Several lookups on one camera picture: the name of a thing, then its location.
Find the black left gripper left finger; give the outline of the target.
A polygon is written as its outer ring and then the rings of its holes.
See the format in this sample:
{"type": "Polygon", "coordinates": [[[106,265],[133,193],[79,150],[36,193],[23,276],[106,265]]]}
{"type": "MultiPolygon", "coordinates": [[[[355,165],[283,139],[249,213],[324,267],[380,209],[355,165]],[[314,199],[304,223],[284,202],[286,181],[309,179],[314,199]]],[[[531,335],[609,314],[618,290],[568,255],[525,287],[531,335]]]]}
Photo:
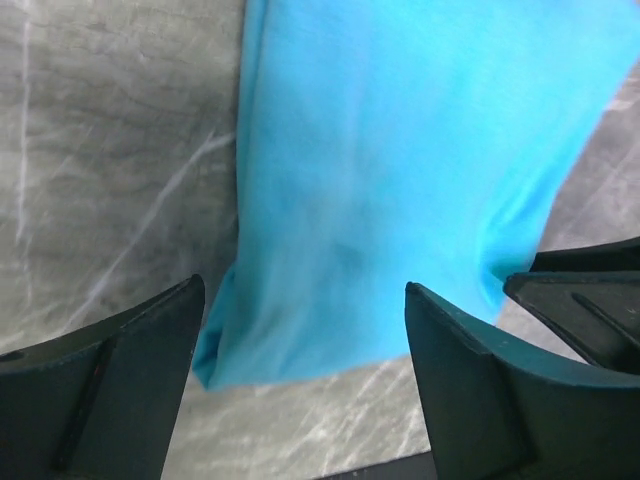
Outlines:
{"type": "Polygon", "coordinates": [[[4,479],[158,479],[205,306],[194,275],[1,356],[4,479]]]}

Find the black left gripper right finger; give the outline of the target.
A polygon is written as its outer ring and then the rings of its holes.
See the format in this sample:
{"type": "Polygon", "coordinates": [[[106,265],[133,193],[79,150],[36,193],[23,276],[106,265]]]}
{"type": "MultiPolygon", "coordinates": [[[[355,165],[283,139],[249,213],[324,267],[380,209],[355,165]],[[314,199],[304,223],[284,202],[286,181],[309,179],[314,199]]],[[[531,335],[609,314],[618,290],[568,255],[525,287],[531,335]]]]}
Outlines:
{"type": "Polygon", "coordinates": [[[425,287],[405,323],[441,479],[635,479],[639,379],[534,346],[425,287]]]}

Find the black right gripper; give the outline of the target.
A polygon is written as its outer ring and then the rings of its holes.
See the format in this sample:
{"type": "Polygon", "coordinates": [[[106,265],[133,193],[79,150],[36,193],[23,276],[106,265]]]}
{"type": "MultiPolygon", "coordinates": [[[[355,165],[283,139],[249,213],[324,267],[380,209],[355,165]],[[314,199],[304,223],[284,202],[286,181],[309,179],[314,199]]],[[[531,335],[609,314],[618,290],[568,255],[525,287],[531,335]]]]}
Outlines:
{"type": "Polygon", "coordinates": [[[504,293],[591,365],[639,371],[639,240],[541,252],[504,293]]]}

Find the turquoise t shirt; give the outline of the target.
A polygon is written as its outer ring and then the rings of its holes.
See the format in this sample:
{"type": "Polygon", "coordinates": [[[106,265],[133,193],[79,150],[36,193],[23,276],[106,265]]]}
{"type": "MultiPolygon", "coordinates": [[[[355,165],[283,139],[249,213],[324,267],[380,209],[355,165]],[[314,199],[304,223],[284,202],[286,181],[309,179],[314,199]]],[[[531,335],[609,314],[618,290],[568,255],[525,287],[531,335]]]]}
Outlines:
{"type": "Polygon", "coordinates": [[[633,1],[250,1],[238,244],[208,390],[408,353],[404,288],[488,323],[639,57],[633,1]]]}

